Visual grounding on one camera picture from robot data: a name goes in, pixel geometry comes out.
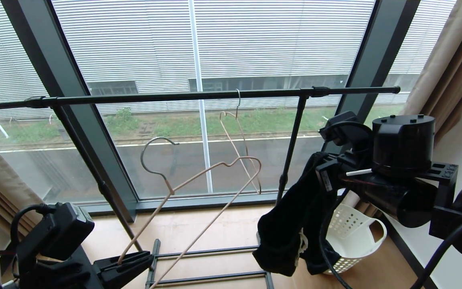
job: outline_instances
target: horizontal rod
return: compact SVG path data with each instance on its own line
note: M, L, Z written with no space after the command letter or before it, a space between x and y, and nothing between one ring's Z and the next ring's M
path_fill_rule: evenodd
M399 93L399 86L389 88L299 88L296 90L244 90L241 98L263 97L323 97L332 94L379 94ZM125 102L177 101L207 99L238 99L236 90L227 92L157 93L137 95L106 95L81 97L30 97L23 101L0 102L0 110L6 108L49 108L74 104L121 104Z
M247 247L235 247L235 248L224 248L224 249L213 249L213 250L202 250L202 251L191 251L187 252L187 255L199 255L199 254L211 254L211 253L223 253L223 252L232 252L232 251L244 251L244 250L254 250L257 249L258 245L247 246ZM181 253L167 253L167 254L158 254L156 258L167 258L173 256L179 256Z
M265 271L252 271L252 272L243 272L243 273L234 273L234 274L223 274L223 275L194 277L194 278L161 280L160 282L158 282L158 285L185 283L185 282L196 282L196 281L207 281L207 280L217 280L217 279L227 279L227 278L250 277L250 276L263 276L265 273L266 273Z

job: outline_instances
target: road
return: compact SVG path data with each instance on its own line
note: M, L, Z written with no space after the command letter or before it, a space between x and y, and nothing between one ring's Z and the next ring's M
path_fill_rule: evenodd
M279 184L289 139L270 138L247 141L249 155L262 162L260 181L264 190L275 190ZM242 141L236 141L241 155L245 154ZM297 181L310 154L322 147L320 137L299 137L294 150L288 187ZM161 176L146 172L140 164L140 153L143 146L117 147L121 160L140 198L165 196L167 188ZM228 141L212 141L209 143L211 164L225 161L231 163L237 156ZM95 181L88 171L77 150L33 150L2 152L2 156L15 169L19 176L37 194L46 201L102 201ZM165 174L173 187L204 170L202 143L181 143L151 145L145 154L145 163L149 169ZM244 160L246 167L253 175L253 167L249 160ZM236 192L249 179L238 162L231 168L218 167L211 171L213 192ZM253 191L249 185L246 191ZM207 194L207 180L201 176L176 192L176 195Z

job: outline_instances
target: clothes hanger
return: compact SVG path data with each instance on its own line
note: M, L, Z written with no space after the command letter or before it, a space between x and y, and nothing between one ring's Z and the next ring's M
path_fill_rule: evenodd
M174 268L174 265L176 265L176 263L178 263L178 261L183 258L183 256L187 253L187 251L197 242L197 240L204 234L204 232L206 232L206 230L211 227L211 225L213 225L213 223L217 220L218 217L220 217L220 215L222 215L222 213L227 209L227 207L229 207L229 205L231 205L231 203L238 197L238 195L243 192L245 190L245 188L253 181L253 179L255 179L255 177L258 176L259 172L261 171L261 161L256 158L256 157L253 157L253 156L240 156L240 157L237 157L232 163L224 163L223 161L220 162L220 163L216 163L215 165L207 168L206 170L203 170L202 172L198 173L197 175L191 177L190 179L188 179L187 181L185 181L184 183L182 183L181 185L178 185L178 187L182 187L183 185L186 185L187 183L189 183L190 181L193 181L194 179L196 179L197 177L199 177L200 175L204 174L205 172L215 168L215 167L218 167L220 165L224 165L226 167L231 167L233 166L237 161L241 160L241 159L251 159L252 160L255 160L255 161L258 161L258 170L255 172L255 174L249 178L249 180L247 181L247 183L245 183L245 185L242 186L242 188L233 196L233 198L220 210L220 212L218 212L218 214L213 218L213 220L211 220L211 222L209 222L209 224L202 230L202 232L200 232L200 234L190 243L190 245L178 256L178 258L176 258L176 260L174 260L174 262L170 265L170 267L162 274L162 276L160 276L160 278L158 280L156 280L156 282L154 282L154 284L152 284L152 286L149 288L149 289L154 289L157 285L158 285L158 282L160 282L164 277L165 275L167 275L169 273L169 271Z
M218 166L226 166L226 167L231 167L233 166L237 161L240 161L242 159L255 159L258 161L258 163L260 164L260 169L261 169L261 162L259 159L255 158L255 157L252 157L252 156L243 156L243 157L238 157L236 158L232 163L228 164L228 163L225 163L223 161L221 161L220 163L216 163L214 164L213 166L199 172L198 174L194 175L193 177L191 177L190 179L186 180L185 182L181 183L180 185L178 185L177 187L175 187L174 189L172 188L172 186L170 185L169 181L167 180L167 177L160 173L160 172L155 172L155 171L152 171L150 169L147 168L147 166L145 165L145 162L144 162L144 153L145 153L145 150L146 148L149 146L149 144L151 144L151 142L155 141L156 139L165 139L166 141L169 141L171 144L173 145L178 145L179 143L175 143L173 141L171 141L170 139L166 138L166 137L155 137L153 139L151 139L149 142L146 143L146 145L144 146L144 149L142 150L142 153L140 154L140 162L143 166L143 168L147 171L147 172L150 172L150 173L153 173L153 174L157 174L157 175L161 175L163 177L163 180L165 181L165 184L167 185L167 188L169 190L169 193L167 194L167 196L165 196L165 198L163 199L163 201L160 203L160 205L158 207L156 207L156 210L154 210L154 212L151 214L151 216L149 216L149 218L147 219L147 221L145 222L145 224L142 226L142 228L140 228L140 230L138 231L138 233L136 233L136 235L133 237L133 239L130 241L130 243L126 246L126 249L124 249L123 253L121 254L121 256L119 257L118 261L117 261L117 264L120 265L122 264L122 260L124 259L124 257L126 256L126 253L128 252L128 250L130 250L130 248L133 246L133 244L136 242L136 240L139 238L140 234L143 233L143 231L145 230L145 228L147 228L147 226L149 225L149 223L151 223L152 219L160 212L161 208L163 207L163 205L165 205L165 203L167 202L167 200L170 198L170 196L174 195L174 193L181 189L182 187L184 187L185 185L187 185L188 183L192 182L194 179L197 179L199 176L203 175L205 172L209 171L209 170L212 170L213 168L216 168ZM247 183L247 185L249 185L249 183L251 183L251 181L253 180L253 178L255 178L257 175L258 175L259 171L256 172L256 174L254 174L254 176L249 180L249 182Z
M226 126L224 126L224 123L222 122L222 115L223 115L223 116L231 115L232 117L235 118L236 123L238 124L238 128L240 129L240 134L242 135L243 144L244 144L244 146L245 146L245 155L246 155L246 156L249 156L249 148L247 147L247 142L245 141L245 135L244 135L244 133L243 133L242 125L240 124L240 121L238 120L238 108L240 107L240 103L242 102L242 97L240 96L240 90L239 90L238 88L236 89L236 91L238 92L238 105L237 105L237 107L236 107L235 114L232 114L232 113L226 112L226 111L220 112L219 121L220 121L220 125L221 125L222 128L224 129L224 133L226 133L227 139L229 140L229 142L231 142L231 145L232 145L233 148L235 149L235 152L236 152L237 156L240 156L240 153L238 152L238 149L236 148L235 143L233 142L233 140L231 139L229 133L227 132ZM252 159L251 159L250 161L251 161L251 164L253 165L254 171L257 171L257 170L256 170L256 166L254 165L254 161L253 161ZM247 176L248 176L249 178L251 178L251 174L249 174L249 170L247 170L247 168L245 167L245 163L243 163L242 160L240 160L240 162L242 163L242 167L243 167L243 169L245 170L245 173L247 174ZM252 182L252 184L253 184L254 189L256 190L256 192L257 192L258 194L261 194L261 182L260 182L260 178L257 177L256 179L257 179L257 181L258 181L259 190L258 190L258 188L256 187L256 185L254 184L254 182Z

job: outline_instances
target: basket handle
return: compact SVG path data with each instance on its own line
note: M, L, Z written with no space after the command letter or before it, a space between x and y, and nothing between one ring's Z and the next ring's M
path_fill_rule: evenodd
M381 222L381 220L379 220L377 218L370 218L368 220L368 225L372 225L372 223L374 223L374 222L378 222L381 225L381 227L383 228L383 236L379 240L377 240L377 242L374 243L374 245L375 245L374 248L377 249L383 243L383 241L386 239L387 229L386 229L386 226L384 225L384 223Z

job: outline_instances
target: sticker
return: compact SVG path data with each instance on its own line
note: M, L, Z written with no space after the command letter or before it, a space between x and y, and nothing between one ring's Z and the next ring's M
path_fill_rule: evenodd
M324 185L326 187L326 190L328 192L332 191L332 185L330 184L330 180L329 180L329 176L327 174L327 171L321 172L320 175L322 176L322 180L324 181Z

